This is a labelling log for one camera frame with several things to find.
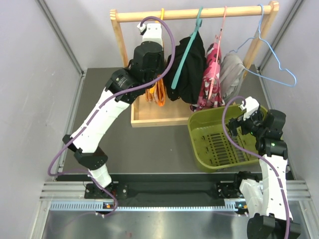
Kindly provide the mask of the orange plastic hanger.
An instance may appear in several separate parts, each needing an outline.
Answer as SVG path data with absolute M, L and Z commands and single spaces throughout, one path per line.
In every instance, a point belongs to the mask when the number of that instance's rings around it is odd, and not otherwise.
M 160 19 L 163 20 L 163 18 L 164 18 L 164 8 L 162 8 L 160 12 Z

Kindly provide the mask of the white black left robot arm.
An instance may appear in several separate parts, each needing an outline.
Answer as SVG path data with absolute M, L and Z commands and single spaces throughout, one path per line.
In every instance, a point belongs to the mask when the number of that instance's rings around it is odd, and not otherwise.
M 82 125 L 71 135 L 63 137 L 78 163 L 87 168 L 98 183 L 95 190 L 101 197 L 109 197 L 113 185 L 106 166 L 108 157 L 99 143 L 117 117 L 144 94 L 141 85 L 154 80 L 163 70 L 163 45 L 154 41 L 142 42 L 134 49 L 128 66 L 110 76 L 97 104 Z

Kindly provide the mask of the teal plastic hanger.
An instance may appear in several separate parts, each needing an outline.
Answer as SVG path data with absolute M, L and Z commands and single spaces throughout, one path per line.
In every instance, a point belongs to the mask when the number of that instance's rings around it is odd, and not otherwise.
M 199 8 L 199 10 L 198 10 L 198 13 L 197 13 L 195 29 L 194 29 L 192 35 L 190 36 L 189 42 L 188 42 L 188 44 L 187 44 L 187 46 L 185 48 L 185 51 L 184 51 L 183 56 L 181 58 L 181 61 L 180 61 L 179 65 L 178 65 L 178 68 L 177 68 L 176 73 L 174 75 L 174 78 L 172 80 L 171 88 L 173 90 L 175 90 L 176 87 L 177 87 L 177 84 L 178 84 L 178 81 L 179 81 L 183 66 L 184 66 L 184 64 L 186 62 L 186 59 L 188 57 L 188 54 L 189 54 L 190 49 L 192 47 L 192 44 L 193 44 L 193 42 L 194 42 L 194 40 L 195 40 L 195 38 L 197 36 L 197 33 L 198 33 L 200 27 L 202 26 L 202 18 L 201 18 L 202 10 L 203 10 L 203 7 L 201 6 Z

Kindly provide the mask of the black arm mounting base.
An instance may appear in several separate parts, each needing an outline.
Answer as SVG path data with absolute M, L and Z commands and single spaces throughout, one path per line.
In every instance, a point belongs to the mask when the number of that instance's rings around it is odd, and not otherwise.
M 106 187 L 117 199 L 127 199 L 139 193 L 147 194 L 199 194 L 213 199 L 243 198 L 242 193 L 234 187 L 232 182 L 113 182 Z

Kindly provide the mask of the orange white trousers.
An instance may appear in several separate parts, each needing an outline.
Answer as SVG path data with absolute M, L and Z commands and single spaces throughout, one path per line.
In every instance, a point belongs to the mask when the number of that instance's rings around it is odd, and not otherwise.
M 147 102 L 155 102 L 163 107 L 166 100 L 166 88 L 163 79 L 158 80 L 151 88 L 146 89 L 145 98 Z

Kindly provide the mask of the black trousers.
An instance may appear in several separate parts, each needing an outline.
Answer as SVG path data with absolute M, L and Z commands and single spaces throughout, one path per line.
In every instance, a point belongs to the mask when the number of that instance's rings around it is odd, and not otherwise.
M 198 33 L 191 45 L 189 53 L 182 67 L 178 83 L 175 89 L 171 88 L 173 78 L 181 62 L 190 37 L 180 40 L 175 47 L 175 58 L 169 72 L 163 81 L 166 86 L 166 93 L 171 101 L 182 99 L 188 104 L 196 104 L 200 93 L 202 78 L 206 66 L 205 50 L 202 38 Z

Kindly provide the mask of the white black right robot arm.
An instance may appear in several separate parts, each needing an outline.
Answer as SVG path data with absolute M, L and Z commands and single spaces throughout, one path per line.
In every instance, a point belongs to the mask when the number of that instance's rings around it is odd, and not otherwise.
M 262 180 L 250 172 L 239 172 L 232 185 L 234 194 L 246 200 L 250 239 L 297 239 L 301 235 L 301 225 L 293 221 L 287 198 L 285 123 L 285 113 L 268 110 L 264 114 L 257 109 L 248 117 L 231 118 L 227 124 L 232 136 L 240 128 L 243 135 L 249 133 L 256 139 L 254 156 L 259 158 Z

